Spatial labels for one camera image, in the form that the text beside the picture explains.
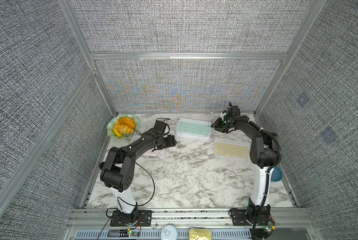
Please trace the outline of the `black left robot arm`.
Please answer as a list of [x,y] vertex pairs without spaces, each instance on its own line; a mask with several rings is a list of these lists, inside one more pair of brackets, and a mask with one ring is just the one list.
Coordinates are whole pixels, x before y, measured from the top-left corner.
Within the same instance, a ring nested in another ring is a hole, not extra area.
[[145,132],[131,144],[109,150],[102,165],[100,179],[110,188],[118,201],[118,210],[131,215],[138,208],[131,192],[137,159],[145,152],[174,147],[177,141],[173,135]]

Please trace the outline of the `yellow keyboard mid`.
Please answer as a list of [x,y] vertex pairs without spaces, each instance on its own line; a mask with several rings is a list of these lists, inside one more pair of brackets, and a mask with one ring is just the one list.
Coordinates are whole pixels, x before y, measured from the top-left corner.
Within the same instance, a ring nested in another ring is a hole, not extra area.
[[234,159],[250,159],[251,143],[225,139],[214,139],[214,155]]

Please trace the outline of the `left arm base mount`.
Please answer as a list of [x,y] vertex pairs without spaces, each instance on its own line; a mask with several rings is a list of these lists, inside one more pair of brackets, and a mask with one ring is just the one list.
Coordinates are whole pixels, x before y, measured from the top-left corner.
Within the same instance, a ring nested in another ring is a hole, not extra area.
[[141,227],[150,227],[152,221],[152,211],[150,210],[135,210],[131,214],[123,213],[115,210],[111,216],[111,227],[131,227],[135,228],[136,225]]

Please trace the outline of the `green keyboard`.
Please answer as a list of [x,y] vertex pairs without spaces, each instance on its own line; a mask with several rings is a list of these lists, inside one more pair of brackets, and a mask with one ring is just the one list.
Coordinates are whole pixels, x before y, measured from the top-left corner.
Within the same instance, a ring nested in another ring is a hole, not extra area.
[[209,140],[211,138],[211,122],[179,118],[175,136],[177,138]]

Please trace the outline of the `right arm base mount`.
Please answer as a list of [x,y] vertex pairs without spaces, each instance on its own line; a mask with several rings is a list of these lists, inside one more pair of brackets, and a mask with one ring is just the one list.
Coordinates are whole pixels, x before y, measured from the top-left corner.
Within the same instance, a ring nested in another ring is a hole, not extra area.
[[251,228],[253,240],[266,240],[275,231],[275,220],[271,216],[271,206],[263,207],[248,206],[247,209],[231,208],[228,212],[234,226],[246,226]]

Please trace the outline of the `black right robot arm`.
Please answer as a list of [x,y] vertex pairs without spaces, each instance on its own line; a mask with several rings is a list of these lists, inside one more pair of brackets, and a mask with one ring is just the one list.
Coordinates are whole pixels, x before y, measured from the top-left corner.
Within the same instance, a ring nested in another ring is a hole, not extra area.
[[247,116],[228,116],[227,112],[212,124],[218,132],[228,134],[241,131],[251,139],[250,160],[254,167],[254,188],[249,198],[246,216],[249,223],[257,224],[259,219],[270,215],[269,188],[273,169],[282,158],[277,134],[258,126]]

